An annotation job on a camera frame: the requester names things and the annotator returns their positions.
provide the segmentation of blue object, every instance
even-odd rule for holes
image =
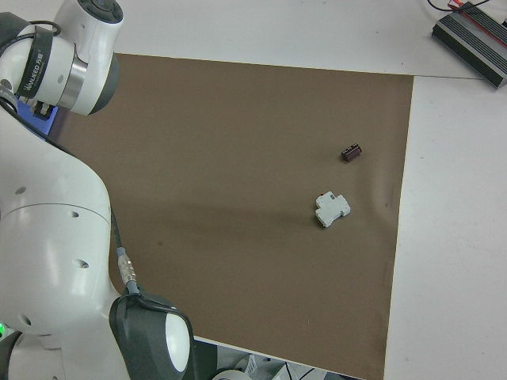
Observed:
[[[58,110],[59,108],[55,107],[55,109],[53,109],[50,118],[48,120],[42,120],[33,115],[33,112],[30,109],[29,105],[23,103],[22,101],[17,101],[17,113],[19,114],[19,116],[28,121],[31,125],[33,125],[35,128],[37,128],[45,135],[49,134],[49,131],[53,126],[53,122],[55,121],[56,113],[58,112]]]

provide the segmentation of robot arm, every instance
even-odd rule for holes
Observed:
[[[15,95],[87,115],[114,93],[121,8],[66,0],[55,21],[50,31],[0,13],[0,321],[21,332],[0,345],[0,378],[179,380],[193,338],[188,319],[139,290],[122,247],[128,291],[116,293],[104,184],[17,116]]]

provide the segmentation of white table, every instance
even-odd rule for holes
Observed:
[[[425,0],[120,3],[119,52],[417,75],[385,379],[505,378],[507,95],[463,79],[477,75],[431,39],[442,13]],[[52,19],[59,4],[2,10]],[[507,16],[504,2],[482,9]]]

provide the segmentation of brown work surface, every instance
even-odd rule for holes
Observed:
[[[412,77],[120,66],[109,107],[68,116],[59,141],[106,183],[141,284],[198,336],[381,379]],[[352,212],[324,229],[327,191]],[[120,289],[113,251],[110,265]]]

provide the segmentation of small dark object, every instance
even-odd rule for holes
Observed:
[[[359,146],[359,144],[353,144],[349,146],[347,149],[345,149],[343,152],[341,152],[341,156],[344,160],[347,162],[351,162],[353,159],[358,157],[362,153],[362,149]]]

